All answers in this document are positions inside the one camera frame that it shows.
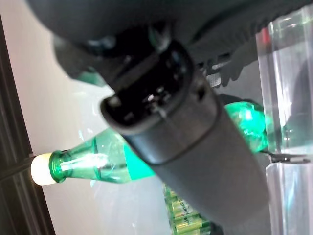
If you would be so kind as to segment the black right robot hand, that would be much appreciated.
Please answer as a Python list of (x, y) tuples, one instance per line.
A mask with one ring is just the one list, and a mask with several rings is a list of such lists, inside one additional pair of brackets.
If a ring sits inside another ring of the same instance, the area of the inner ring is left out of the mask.
[(198, 64), (230, 55), (308, 0), (30, 0), (73, 79), (95, 73), (114, 95), (101, 113), (204, 217), (225, 227), (268, 205), (248, 145)]

